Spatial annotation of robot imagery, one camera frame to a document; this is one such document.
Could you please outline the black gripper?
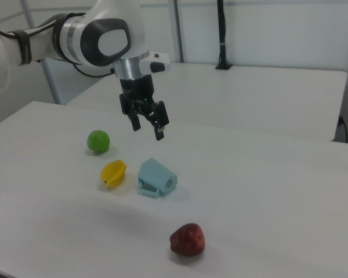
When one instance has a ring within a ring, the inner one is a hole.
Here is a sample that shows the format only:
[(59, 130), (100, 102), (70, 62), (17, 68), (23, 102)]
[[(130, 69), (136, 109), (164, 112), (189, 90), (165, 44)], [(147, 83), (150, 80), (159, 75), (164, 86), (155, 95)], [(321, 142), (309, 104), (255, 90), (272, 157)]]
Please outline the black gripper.
[(155, 138), (160, 141), (164, 138), (165, 126), (169, 118), (163, 101), (153, 100), (154, 84), (151, 75), (139, 79), (120, 80), (122, 94), (120, 97), (121, 109), (132, 124), (133, 131), (141, 128), (138, 114), (146, 117), (154, 128)]

